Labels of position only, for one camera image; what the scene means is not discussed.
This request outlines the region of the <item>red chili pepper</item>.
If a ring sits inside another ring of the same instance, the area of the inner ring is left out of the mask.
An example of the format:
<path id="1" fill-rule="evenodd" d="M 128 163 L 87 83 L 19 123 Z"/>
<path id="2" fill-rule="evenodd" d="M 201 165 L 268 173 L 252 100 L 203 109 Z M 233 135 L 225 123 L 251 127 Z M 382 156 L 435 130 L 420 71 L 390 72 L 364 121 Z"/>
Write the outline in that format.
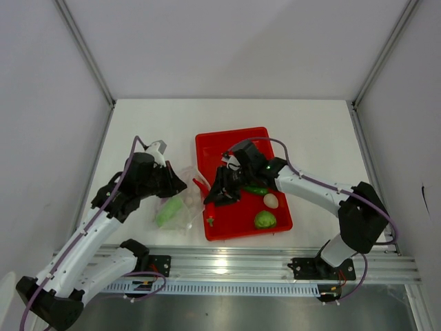
<path id="1" fill-rule="evenodd" d="M 200 182 L 196 178 L 193 178 L 192 181 L 201 191 L 203 198 L 205 199 L 209 194 L 209 187 L 206 186 L 203 182 Z M 214 225 L 215 220 L 215 206 L 214 203 L 204 203 L 205 209 L 203 212 L 204 220 L 208 223 L 209 227 Z"/>

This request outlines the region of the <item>light green cucumber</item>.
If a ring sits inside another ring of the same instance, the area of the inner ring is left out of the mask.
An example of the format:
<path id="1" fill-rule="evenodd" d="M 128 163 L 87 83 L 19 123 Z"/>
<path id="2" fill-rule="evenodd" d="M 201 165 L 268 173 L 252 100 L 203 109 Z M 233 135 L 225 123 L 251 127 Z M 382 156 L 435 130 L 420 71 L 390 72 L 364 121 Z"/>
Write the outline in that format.
<path id="1" fill-rule="evenodd" d="M 173 219 L 183 208 L 183 201 L 180 197 L 168 199 L 157 212 L 155 222 L 158 227 L 163 227 L 167 222 Z"/>

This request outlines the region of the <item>clear dotted zip bag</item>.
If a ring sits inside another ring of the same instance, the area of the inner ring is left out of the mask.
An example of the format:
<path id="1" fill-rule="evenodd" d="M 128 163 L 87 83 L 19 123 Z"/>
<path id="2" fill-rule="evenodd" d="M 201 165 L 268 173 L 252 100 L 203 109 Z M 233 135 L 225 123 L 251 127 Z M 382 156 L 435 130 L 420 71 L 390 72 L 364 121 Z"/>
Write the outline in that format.
<path id="1" fill-rule="evenodd" d="M 193 223 L 197 218 L 199 218 L 204 210 L 203 198 L 201 191 L 192 181 L 196 178 L 200 182 L 203 182 L 210 188 L 207 179 L 199 172 L 199 170 L 192 166 L 186 167 L 178 171 L 178 177 L 187 184 L 187 189 L 175 195 L 174 197 L 180 197 L 183 201 L 183 208 L 178 212 L 178 214 L 167 222 L 163 227 L 158 227 L 155 222 L 155 217 L 157 212 L 161 209 L 162 205 L 170 198 L 155 198 L 153 208 L 152 208 L 152 220 L 151 223 L 155 224 L 156 227 L 161 231 L 166 232 L 180 232 L 186 233 L 190 231 L 193 227 Z"/>

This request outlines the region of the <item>green chili pepper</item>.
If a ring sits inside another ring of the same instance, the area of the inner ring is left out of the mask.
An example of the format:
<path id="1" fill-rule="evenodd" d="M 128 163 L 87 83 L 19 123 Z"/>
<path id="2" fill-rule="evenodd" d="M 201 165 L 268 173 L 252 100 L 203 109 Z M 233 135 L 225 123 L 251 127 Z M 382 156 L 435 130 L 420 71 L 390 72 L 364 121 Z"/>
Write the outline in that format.
<path id="1" fill-rule="evenodd" d="M 269 190 L 267 188 L 261 188 L 257 186 L 245 186 L 243 188 L 245 192 L 248 192 L 250 194 L 258 195 L 258 196 L 265 196 L 269 193 Z"/>

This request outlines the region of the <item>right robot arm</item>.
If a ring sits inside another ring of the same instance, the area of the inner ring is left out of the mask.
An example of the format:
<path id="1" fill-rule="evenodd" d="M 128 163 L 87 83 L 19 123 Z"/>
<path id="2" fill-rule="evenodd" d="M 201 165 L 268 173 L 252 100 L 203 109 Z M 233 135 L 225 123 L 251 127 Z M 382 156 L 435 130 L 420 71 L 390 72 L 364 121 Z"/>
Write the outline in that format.
<path id="1" fill-rule="evenodd" d="M 268 159 L 255 145 L 255 138 L 232 146 L 216 170 L 206 204 L 237 203 L 240 191 L 256 183 L 283 194 L 309 201 L 338 218 L 340 232 L 326 243 L 315 260 L 315 271 L 330 278 L 340 265 L 356 254 L 367 254 L 392 220 L 374 188 L 365 182 L 356 186 L 332 183 L 295 168 L 288 157 Z"/>

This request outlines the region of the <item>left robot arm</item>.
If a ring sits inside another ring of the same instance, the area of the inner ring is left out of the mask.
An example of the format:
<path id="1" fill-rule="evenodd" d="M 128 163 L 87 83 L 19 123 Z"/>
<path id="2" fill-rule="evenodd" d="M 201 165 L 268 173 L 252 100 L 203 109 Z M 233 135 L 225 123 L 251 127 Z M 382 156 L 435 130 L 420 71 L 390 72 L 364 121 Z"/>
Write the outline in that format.
<path id="1" fill-rule="evenodd" d="M 122 171 L 101 187 L 58 255 L 35 277 L 23 276 L 16 290 L 32 312 L 55 330 L 69 329 L 103 288 L 125 275 L 165 278 L 155 271 L 150 250 L 127 239 L 105 261 L 86 267 L 96 251 L 148 197 L 171 198 L 187 188 L 159 152 L 133 152 Z"/>

